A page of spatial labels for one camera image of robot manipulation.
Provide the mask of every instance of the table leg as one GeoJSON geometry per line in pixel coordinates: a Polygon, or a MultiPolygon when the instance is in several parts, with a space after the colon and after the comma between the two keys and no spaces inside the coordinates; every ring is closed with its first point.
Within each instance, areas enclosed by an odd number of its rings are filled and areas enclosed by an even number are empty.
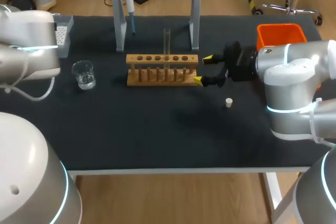
{"type": "Polygon", "coordinates": [[[68,174],[70,175],[70,177],[72,178],[72,180],[73,180],[74,182],[76,182],[77,175],[75,175],[75,174],[73,174],[73,173],[71,173],[71,172],[68,172],[68,174]]]}
{"type": "Polygon", "coordinates": [[[295,214],[295,203],[293,194],[297,181],[289,189],[284,198],[281,191],[276,173],[263,173],[268,201],[270,205],[272,224],[285,224],[290,217],[295,214]]]}
{"type": "Polygon", "coordinates": [[[276,173],[263,173],[267,196],[271,211],[273,212],[282,200],[276,173]]]}
{"type": "Polygon", "coordinates": [[[286,224],[287,221],[294,215],[300,220],[298,213],[295,211],[294,193],[296,191],[298,180],[292,185],[286,193],[278,207],[272,212],[271,219],[273,224],[286,224]]]}

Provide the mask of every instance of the yellow black tape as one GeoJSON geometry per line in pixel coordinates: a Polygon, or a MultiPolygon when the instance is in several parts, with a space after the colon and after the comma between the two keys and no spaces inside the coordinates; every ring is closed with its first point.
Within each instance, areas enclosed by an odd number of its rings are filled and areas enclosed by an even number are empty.
{"type": "Polygon", "coordinates": [[[257,8],[256,8],[256,5],[254,3],[254,0],[248,0],[248,4],[249,4],[250,10],[252,12],[252,15],[255,15],[255,13],[257,12],[257,8]]]}

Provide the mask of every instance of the shoe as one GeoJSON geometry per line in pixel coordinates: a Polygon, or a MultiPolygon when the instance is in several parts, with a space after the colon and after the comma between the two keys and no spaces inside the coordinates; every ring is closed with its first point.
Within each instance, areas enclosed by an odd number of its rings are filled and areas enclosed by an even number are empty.
{"type": "Polygon", "coordinates": [[[56,5],[56,0],[33,0],[37,10],[49,10],[56,5]]]}

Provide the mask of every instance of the chair wheel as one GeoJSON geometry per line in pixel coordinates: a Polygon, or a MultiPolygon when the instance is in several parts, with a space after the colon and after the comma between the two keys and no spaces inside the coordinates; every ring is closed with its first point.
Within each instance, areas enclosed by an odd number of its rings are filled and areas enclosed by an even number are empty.
{"type": "Polygon", "coordinates": [[[287,8],[289,6],[290,0],[286,0],[285,7],[287,8]]]}
{"type": "Polygon", "coordinates": [[[322,17],[321,17],[321,16],[318,16],[318,17],[315,19],[315,25],[320,26],[320,25],[322,25],[322,23],[323,23],[323,19],[322,19],[322,17]]]}
{"type": "Polygon", "coordinates": [[[264,14],[262,9],[257,9],[256,12],[254,13],[254,15],[262,15],[264,14]]]}

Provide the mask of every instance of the small beaker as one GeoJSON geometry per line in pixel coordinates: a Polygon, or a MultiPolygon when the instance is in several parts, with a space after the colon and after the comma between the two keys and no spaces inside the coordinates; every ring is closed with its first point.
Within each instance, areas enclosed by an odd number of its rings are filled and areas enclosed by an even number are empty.
{"type": "Polygon", "coordinates": [[[83,90],[92,89],[96,85],[93,64],[88,60],[80,60],[72,65],[72,74],[76,76],[78,86],[83,90]]]}

